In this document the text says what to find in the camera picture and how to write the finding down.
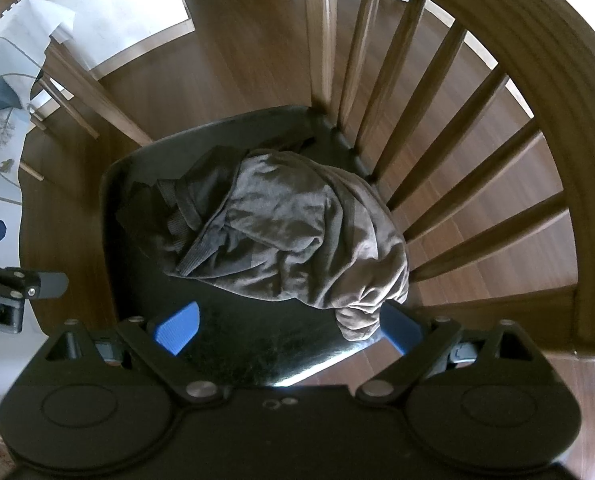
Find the patterned white blue table mat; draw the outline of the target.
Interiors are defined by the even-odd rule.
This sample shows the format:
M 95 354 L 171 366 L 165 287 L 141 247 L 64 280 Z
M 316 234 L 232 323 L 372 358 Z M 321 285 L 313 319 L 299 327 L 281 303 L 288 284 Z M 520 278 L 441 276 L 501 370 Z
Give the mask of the patterned white blue table mat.
M 18 204 L 20 158 L 30 127 L 32 86 L 53 35 L 70 39 L 75 13 L 47 0 L 20 0 L 0 18 L 0 200 Z

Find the brown two-tone sweater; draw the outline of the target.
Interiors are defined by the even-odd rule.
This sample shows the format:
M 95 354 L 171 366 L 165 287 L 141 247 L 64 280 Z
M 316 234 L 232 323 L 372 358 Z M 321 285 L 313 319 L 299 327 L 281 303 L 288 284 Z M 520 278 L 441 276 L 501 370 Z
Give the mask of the brown two-tone sweater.
M 134 182 L 118 218 L 165 274 L 331 310 L 348 341 L 408 296 L 406 242 L 380 196 L 294 152 L 217 146 L 177 179 Z

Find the wooden chair with black seat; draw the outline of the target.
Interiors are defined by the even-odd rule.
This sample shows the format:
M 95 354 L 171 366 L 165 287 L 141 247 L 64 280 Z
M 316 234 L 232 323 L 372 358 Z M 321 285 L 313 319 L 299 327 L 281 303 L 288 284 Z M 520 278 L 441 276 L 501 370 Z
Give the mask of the wooden chair with black seat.
M 565 0 L 361 0 L 341 99 L 333 103 L 337 0 L 305 0 L 311 104 L 256 110 L 148 144 L 115 162 L 103 185 L 103 247 L 116 318 L 148 322 L 195 301 L 216 347 L 237 348 L 235 382 L 295 384 L 371 346 L 348 341 L 326 310 L 294 300 L 256 301 L 158 270 L 120 226 L 134 182 L 177 177 L 218 145 L 288 141 L 315 162 L 380 182 L 439 92 L 465 37 L 486 41 L 496 65 L 387 197 L 397 209 L 442 166 L 509 81 L 532 118 L 404 232 L 413 242 L 465 208 L 538 139 L 545 139 L 562 190 L 409 273 L 411 283 L 476 262 L 563 216 L 575 234 L 574 285 L 488 300 L 438 304 L 479 330 L 513 318 L 550 352 L 595 360 L 595 33 Z

